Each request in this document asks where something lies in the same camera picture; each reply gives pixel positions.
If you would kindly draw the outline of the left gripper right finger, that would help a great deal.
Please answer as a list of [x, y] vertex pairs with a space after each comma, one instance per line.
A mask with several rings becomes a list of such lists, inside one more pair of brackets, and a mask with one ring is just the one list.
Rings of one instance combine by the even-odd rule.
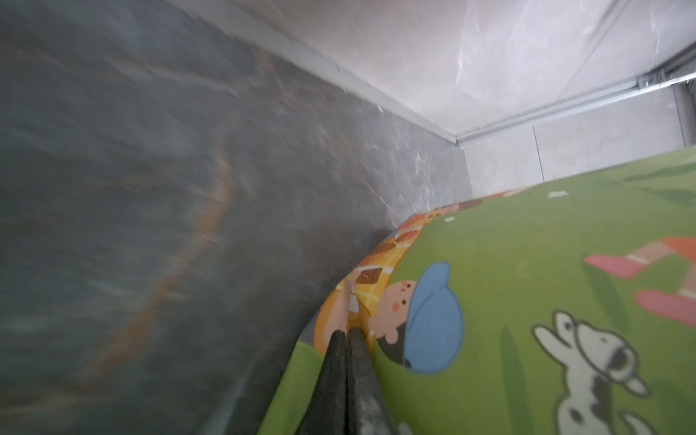
[[347, 433], [396, 434], [364, 332], [351, 329], [347, 342]]

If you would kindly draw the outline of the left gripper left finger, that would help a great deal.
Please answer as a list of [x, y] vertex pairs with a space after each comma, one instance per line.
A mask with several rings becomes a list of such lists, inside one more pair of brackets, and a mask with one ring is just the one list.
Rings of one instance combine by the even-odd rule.
[[296, 434], [344, 434], [347, 413], [346, 335], [335, 331], [315, 389]]

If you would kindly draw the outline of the floral paper bag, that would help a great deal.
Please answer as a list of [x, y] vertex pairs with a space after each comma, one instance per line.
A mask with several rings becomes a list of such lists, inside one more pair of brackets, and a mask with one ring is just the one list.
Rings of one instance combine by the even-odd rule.
[[411, 217], [300, 335], [260, 433], [296, 434], [353, 328], [396, 434], [694, 433], [694, 149]]

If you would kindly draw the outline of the aluminium frame profile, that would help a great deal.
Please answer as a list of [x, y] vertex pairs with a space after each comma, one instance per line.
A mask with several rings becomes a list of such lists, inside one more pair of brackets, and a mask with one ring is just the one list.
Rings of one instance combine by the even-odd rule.
[[512, 129], [527, 125], [549, 123], [550, 121], [560, 120], [571, 115], [590, 112], [594, 109], [651, 94], [652, 92], [658, 92], [676, 85], [690, 83], [694, 80], [695, 44], [691, 43], [681, 52], [650, 70], [650, 72], [646, 72], [630, 81], [587, 92], [559, 103], [527, 111], [476, 130], [465, 132], [455, 138], [455, 145], [460, 149], [467, 148]]

